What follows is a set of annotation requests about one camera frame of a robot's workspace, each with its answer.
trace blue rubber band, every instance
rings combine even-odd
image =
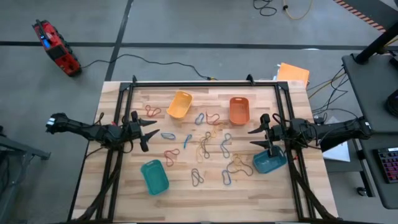
[[[223,151],[223,156],[224,156],[224,158],[227,159],[227,158],[229,158],[229,151],[228,151],[228,149],[224,146],[224,144],[225,144],[226,142],[228,142],[229,140],[232,139],[232,135],[231,135],[230,133],[226,133],[226,134],[224,135],[224,137],[225,137],[225,140],[221,143],[220,148],[221,148],[221,151]]]
[[[189,134],[189,135],[187,136],[187,138],[185,139],[185,142],[184,142],[184,149],[187,147],[187,142],[188,142],[191,138],[192,138],[192,135]]]
[[[205,114],[200,113],[199,116],[195,119],[195,124],[201,125],[201,123],[203,122],[203,119],[205,119]]]
[[[224,173],[226,173],[226,176],[228,177],[228,182],[227,182],[227,183],[225,182],[225,181],[226,181],[226,178],[225,178]],[[228,170],[223,170],[223,171],[221,172],[221,175],[223,176],[223,183],[224,183],[224,185],[231,185],[232,180],[231,180],[231,176],[229,175]]]
[[[173,133],[161,133],[160,134],[162,138],[168,139],[168,140],[175,140],[175,135]]]

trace desk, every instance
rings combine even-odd
[[[104,113],[103,124],[113,120],[119,85],[119,82],[104,83],[96,115],[98,118],[101,112]],[[290,82],[289,89],[295,116],[311,120],[312,113],[302,82]],[[191,108],[185,119],[181,121],[172,119],[166,112],[177,90],[193,95]],[[233,126],[229,122],[229,99],[234,96],[249,99],[250,122],[244,126]],[[145,105],[159,107],[162,112],[153,118],[148,118]],[[231,174],[232,184],[229,186],[223,184],[221,176],[221,171],[230,162],[230,159],[223,157],[220,150],[220,143],[225,133],[232,135],[232,141],[226,145],[229,151],[242,155],[243,161],[251,166],[253,155],[263,151],[261,147],[249,144],[249,141],[263,139],[264,133],[249,135],[247,132],[260,125],[261,114],[278,112],[273,87],[138,87],[134,88],[131,110],[136,110],[143,119],[157,120],[156,124],[143,128],[145,133],[159,128],[161,133],[174,133],[177,139],[175,141],[162,139],[158,133],[148,143],[149,152],[142,152],[137,147],[138,144],[135,144],[134,150],[125,154],[116,200],[115,222],[297,220],[287,165],[270,174],[258,174],[256,171],[250,177],[242,172]],[[199,113],[206,111],[209,114],[219,113],[220,121],[225,125],[218,127],[217,136],[208,142],[206,148],[210,152],[210,158],[204,159],[203,163],[199,164],[196,160],[198,140],[213,127],[206,123],[196,125],[194,120]],[[275,124],[276,122],[272,120],[270,125]],[[187,134],[192,134],[193,137],[187,148],[183,149]],[[98,147],[98,143],[91,142],[87,153]],[[180,154],[173,157],[175,164],[167,167],[164,151],[175,148],[180,149]],[[125,151],[129,149],[130,145],[126,144]],[[337,216],[322,152],[316,149],[304,149],[303,155],[310,187],[328,211]],[[72,218],[79,217],[99,192],[105,158],[106,150],[103,150],[91,155],[85,161]],[[140,172],[141,165],[153,159],[163,163],[170,182],[168,191],[158,196],[150,196],[147,193]],[[205,179],[205,182],[198,187],[192,186],[192,168],[197,168]],[[306,209],[303,193],[300,196],[303,208]]]
[[[384,109],[385,100],[398,87],[398,71],[389,63],[390,58],[374,55],[366,64],[358,65],[349,55],[343,57],[343,63],[361,111],[374,131],[370,139],[360,140],[361,156],[368,162],[382,204],[398,209],[398,185],[386,183],[373,155],[374,149],[398,147],[398,119]]]

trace teal plastic basket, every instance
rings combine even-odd
[[[169,188],[169,180],[159,160],[155,159],[142,165],[141,172],[150,195],[158,195]]]

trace small basket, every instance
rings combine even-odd
[[[167,109],[167,113],[173,118],[182,119],[188,112],[191,106],[193,97],[191,94],[184,91],[177,91],[175,97]]]
[[[233,97],[229,101],[229,120],[242,125],[250,120],[249,100],[244,97]]]
[[[155,159],[142,165],[141,172],[150,195],[158,195],[169,188],[169,180],[159,160]]]

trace concrete floor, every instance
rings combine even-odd
[[[292,13],[300,14],[307,3],[290,1]],[[6,0],[0,2],[0,41],[36,41],[31,28],[36,18],[47,19],[69,42],[114,42],[127,0],[46,1]],[[129,13],[123,42],[145,43],[234,43],[367,45],[380,33],[332,0],[314,1],[310,14],[301,21],[289,20],[280,10],[261,17],[251,1],[135,0]],[[109,60],[113,48],[74,47],[82,65]],[[34,159],[19,191],[11,220],[50,223],[66,220],[87,141],[73,134],[45,133],[52,113],[65,112],[86,123],[94,119],[108,65],[96,63],[83,75],[68,78],[41,47],[0,47],[0,124],[13,139],[52,152],[49,161]],[[341,67],[347,50],[279,49],[144,49],[121,48],[159,62],[190,63],[204,75],[220,80],[238,80],[251,73],[256,79],[271,79],[277,64],[290,63],[311,71],[311,85],[330,79]],[[112,80],[199,80],[195,73],[178,65],[149,65],[136,58],[117,61]],[[360,114],[350,92],[336,101],[335,108]],[[331,90],[314,96],[312,108],[324,104]],[[339,120],[349,114],[330,112]],[[386,210],[376,198],[360,197],[359,174],[330,174],[340,217],[363,222],[395,223],[396,211]]]

